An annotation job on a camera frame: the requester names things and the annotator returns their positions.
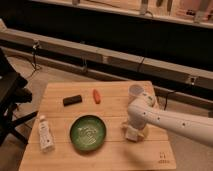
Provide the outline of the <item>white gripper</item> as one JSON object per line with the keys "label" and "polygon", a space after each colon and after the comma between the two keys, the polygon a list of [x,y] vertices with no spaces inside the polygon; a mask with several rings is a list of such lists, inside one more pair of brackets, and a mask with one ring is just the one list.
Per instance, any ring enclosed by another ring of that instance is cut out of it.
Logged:
{"label": "white gripper", "polygon": [[146,126],[146,121],[140,117],[140,116],[130,116],[129,117],[129,123],[128,121],[125,121],[125,122],[122,122],[121,123],[121,128],[123,130],[127,130],[128,127],[129,127],[129,124],[137,129],[137,130],[142,130],[142,131],[139,131],[138,132],[138,139],[139,140],[144,140],[148,134],[149,134],[149,131],[148,130],[143,130],[144,127]]}

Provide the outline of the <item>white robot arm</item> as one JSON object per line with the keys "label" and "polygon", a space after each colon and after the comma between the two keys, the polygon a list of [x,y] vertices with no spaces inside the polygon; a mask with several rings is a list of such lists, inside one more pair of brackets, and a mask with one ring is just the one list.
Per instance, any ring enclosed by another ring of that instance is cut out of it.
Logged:
{"label": "white robot arm", "polygon": [[147,123],[213,147],[213,118],[169,112],[154,107],[155,99],[149,93],[133,97],[127,107],[128,120],[122,123],[125,138],[137,142]]}

